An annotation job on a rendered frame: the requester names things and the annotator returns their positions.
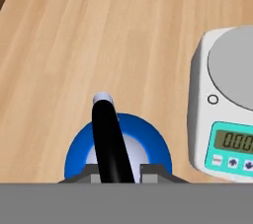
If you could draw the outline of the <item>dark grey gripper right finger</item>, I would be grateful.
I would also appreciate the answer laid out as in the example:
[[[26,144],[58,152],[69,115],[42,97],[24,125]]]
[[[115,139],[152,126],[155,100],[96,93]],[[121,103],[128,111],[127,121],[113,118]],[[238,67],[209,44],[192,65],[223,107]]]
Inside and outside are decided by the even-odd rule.
[[[142,184],[186,184],[187,181],[169,174],[163,165],[141,164],[140,180]]]

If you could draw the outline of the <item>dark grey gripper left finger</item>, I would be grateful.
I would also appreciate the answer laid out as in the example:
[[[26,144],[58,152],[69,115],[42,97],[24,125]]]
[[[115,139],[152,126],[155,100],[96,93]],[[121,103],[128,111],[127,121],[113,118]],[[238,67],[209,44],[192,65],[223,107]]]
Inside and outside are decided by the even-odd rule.
[[[100,182],[101,179],[97,164],[87,164],[80,174],[60,181],[61,184],[99,184]]]

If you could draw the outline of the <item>white digital kitchen scale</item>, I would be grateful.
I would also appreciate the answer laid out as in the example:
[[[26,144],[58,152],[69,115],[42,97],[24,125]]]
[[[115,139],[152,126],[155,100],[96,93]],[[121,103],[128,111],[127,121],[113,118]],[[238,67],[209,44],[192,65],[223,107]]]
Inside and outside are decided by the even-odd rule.
[[[253,26],[202,36],[191,61],[187,129],[195,169],[253,184]]]

